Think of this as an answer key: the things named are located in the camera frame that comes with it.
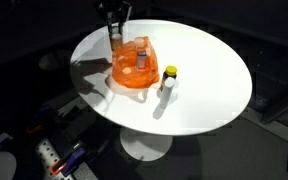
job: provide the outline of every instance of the bottle with yellow cap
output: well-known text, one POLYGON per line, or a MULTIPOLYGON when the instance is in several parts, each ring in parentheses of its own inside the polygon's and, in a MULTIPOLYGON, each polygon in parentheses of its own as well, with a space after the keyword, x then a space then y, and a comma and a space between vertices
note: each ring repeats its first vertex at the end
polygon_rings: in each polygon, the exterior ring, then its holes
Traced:
POLYGON ((163 73, 163 77, 162 77, 162 82, 161 82, 161 87, 160 87, 161 91, 163 91, 165 80, 168 77, 172 77, 172 78, 176 79, 176 76, 177 76, 176 73, 177 73, 177 68, 175 66, 167 66, 166 67, 166 70, 163 73))

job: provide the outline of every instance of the table pedestal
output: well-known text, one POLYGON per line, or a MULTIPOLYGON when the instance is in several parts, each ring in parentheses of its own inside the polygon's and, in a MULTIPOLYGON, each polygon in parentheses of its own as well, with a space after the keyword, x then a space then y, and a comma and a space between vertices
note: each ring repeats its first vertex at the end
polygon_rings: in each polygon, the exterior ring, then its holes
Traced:
POLYGON ((122 128, 121 143, 125 151, 135 159, 154 161, 166 154, 172 145, 172 136, 161 136, 122 128))

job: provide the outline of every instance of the white round table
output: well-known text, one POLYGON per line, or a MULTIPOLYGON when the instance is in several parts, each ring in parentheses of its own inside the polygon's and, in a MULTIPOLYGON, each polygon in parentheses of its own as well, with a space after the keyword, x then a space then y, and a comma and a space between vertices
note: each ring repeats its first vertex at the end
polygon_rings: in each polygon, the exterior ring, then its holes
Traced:
POLYGON ((148 36, 160 77, 166 66, 178 68, 166 109, 159 108, 160 82, 128 89, 111 77, 112 51, 107 27, 87 36, 71 57, 71 77, 80 96, 100 115, 119 124, 121 143, 134 158, 151 161, 170 148, 172 136, 194 135, 234 120, 252 92, 250 73, 224 42, 199 29, 160 20, 128 21, 124 43, 148 36))

